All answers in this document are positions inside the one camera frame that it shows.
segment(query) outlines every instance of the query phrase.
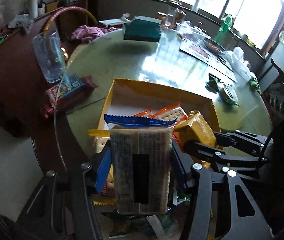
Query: blue wrapper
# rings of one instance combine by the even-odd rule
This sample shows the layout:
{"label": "blue wrapper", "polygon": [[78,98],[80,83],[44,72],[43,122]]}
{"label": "blue wrapper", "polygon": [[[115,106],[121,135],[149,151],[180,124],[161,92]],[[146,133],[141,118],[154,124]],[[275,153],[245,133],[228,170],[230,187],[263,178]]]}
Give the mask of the blue wrapper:
{"label": "blue wrapper", "polygon": [[177,119],[172,121],[163,121],[148,117],[140,116],[115,116],[104,114],[106,124],[118,124],[127,128],[142,128],[142,127],[168,127],[174,125]]}

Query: cracker package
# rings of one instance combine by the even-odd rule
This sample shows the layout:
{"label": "cracker package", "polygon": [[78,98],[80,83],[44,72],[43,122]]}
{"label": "cracker package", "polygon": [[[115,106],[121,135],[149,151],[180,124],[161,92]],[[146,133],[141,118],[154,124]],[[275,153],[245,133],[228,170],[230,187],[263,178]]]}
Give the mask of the cracker package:
{"label": "cracker package", "polygon": [[140,116],[140,117],[149,117],[149,115],[152,115],[151,110],[146,110],[146,111],[142,111],[138,114],[135,114],[134,116]]}
{"label": "cracker package", "polygon": [[164,121],[171,121],[177,119],[176,125],[178,125],[181,121],[187,119],[187,114],[180,106],[180,102],[176,102],[172,105],[162,108],[161,110],[157,111],[154,115],[150,115],[149,117]]}
{"label": "cracker package", "polygon": [[[102,152],[107,140],[110,139],[109,130],[88,130],[88,135],[95,137],[94,150],[95,153]],[[107,176],[104,187],[99,194],[92,195],[93,203],[95,205],[115,204],[115,190],[114,190],[114,175],[113,167],[111,165],[109,174]]]}
{"label": "cracker package", "polygon": [[110,129],[119,214],[166,212],[171,136],[176,120],[104,115]]}
{"label": "cracker package", "polygon": [[174,131],[179,133],[179,140],[182,144],[193,140],[207,146],[216,146],[215,135],[199,111],[194,111],[194,114],[178,124]]}

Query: pink cloth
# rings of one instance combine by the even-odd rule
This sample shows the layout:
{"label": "pink cloth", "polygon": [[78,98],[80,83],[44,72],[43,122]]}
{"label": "pink cloth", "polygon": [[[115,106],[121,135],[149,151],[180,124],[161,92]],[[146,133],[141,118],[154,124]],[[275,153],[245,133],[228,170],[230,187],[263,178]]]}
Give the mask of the pink cloth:
{"label": "pink cloth", "polygon": [[114,27],[98,28],[83,25],[77,28],[71,35],[71,41],[81,40],[83,43],[92,42],[97,37],[103,36],[105,33],[116,30]]}

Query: green plastic bottle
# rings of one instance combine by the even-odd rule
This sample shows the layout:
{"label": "green plastic bottle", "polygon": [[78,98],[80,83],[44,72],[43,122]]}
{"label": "green plastic bottle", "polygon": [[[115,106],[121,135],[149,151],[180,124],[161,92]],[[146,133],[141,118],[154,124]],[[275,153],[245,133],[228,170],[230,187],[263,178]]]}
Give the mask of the green plastic bottle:
{"label": "green plastic bottle", "polygon": [[214,35],[213,41],[215,41],[220,46],[223,46],[225,35],[231,29],[232,26],[232,14],[225,16],[222,20],[222,24],[217,34]]}

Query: cardboard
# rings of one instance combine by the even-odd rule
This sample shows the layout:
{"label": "cardboard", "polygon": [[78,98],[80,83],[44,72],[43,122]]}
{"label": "cardboard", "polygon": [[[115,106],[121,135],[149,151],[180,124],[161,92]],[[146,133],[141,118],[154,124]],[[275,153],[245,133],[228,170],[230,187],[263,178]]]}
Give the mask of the cardboard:
{"label": "cardboard", "polygon": [[98,129],[108,130],[104,114],[126,116],[147,109],[155,113],[175,102],[180,102],[186,113],[191,110],[199,111],[213,131],[221,132],[211,99],[175,87],[120,78],[112,82],[102,109]]}

